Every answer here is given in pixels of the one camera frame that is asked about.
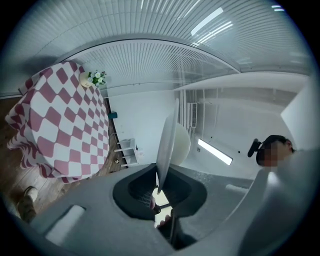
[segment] red and white tablecloth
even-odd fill
[[[108,115],[100,91],[79,84],[82,66],[65,61],[32,76],[5,117],[17,130],[9,149],[21,149],[21,167],[40,167],[65,183],[98,172],[109,150]]]

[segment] shoe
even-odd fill
[[[35,202],[37,197],[38,197],[38,189],[36,189],[34,186],[29,186],[25,191],[24,191],[25,196],[30,196],[32,201]]]

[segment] vase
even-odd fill
[[[88,78],[89,78],[89,72],[82,72],[80,73],[79,75],[79,83],[83,86],[83,87],[90,87],[90,86],[93,86],[94,83],[93,82],[89,82],[88,81]]]

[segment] wooden floor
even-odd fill
[[[25,170],[20,168],[22,153],[20,149],[9,150],[8,141],[16,134],[5,121],[5,116],[20,98],[10,98],[0,100],[0,192],[3,195],[8,210],[17,215],[15,205],[22,196],[24,190],[29,186],[34,186],[39,190],[38,198],[34,203],[35,210],[39,213],[50,203],[65,195],[69,190],[78,186],[83,180],[70,184],[64,184],[56,178],[43,178],[39,175],[39,168],[33,167]],[[106,176],[109,173],[118,172],[126,167],[122,154],[114,152],[118,148],[117,137],[115,135],[113,121],[109,122],[109,154],[102,169],[95,176]]]

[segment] tablecloth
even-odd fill
[[[99,89],[79,84],[82,66],[65,61],[28,79],[21,100],[5,117],[17,130],[9,149],[21,149],[21,167],[39,166],[64,183],[98,172],[109,150],[108,115]]]

